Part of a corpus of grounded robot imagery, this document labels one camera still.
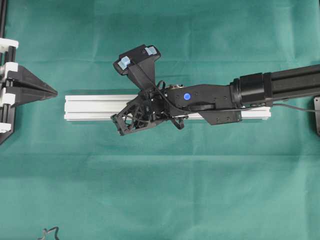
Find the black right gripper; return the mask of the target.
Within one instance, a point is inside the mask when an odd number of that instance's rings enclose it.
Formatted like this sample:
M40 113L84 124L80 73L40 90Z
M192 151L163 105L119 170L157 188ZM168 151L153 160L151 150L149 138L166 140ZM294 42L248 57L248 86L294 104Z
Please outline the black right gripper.
M165 121L183 125L191 114L199 114L210 125L242 120L229 85L198 84L187 87L160 87L152 83L111 116L121 136L154 128Z

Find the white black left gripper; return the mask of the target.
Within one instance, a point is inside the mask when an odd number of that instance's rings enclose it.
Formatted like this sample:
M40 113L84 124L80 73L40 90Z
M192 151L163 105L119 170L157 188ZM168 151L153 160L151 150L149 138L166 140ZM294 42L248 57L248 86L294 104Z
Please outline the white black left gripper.
M0 143L14 133L15 107L54 98L58 92L15 62L19 42L0 38Z

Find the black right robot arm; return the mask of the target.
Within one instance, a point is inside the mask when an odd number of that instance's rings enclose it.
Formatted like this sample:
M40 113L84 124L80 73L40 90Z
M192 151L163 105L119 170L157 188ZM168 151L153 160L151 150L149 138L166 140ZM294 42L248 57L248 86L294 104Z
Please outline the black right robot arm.
M133 69L142 74L146 83L136 98L111 116L122 136L154 128L165 121L181 130L184 119L191 114L199 114L210 125L238 123L244 111L320 93L319 65L244 75L229 85L187 87L166 87L163 81L155 84L139 65L135 64Z

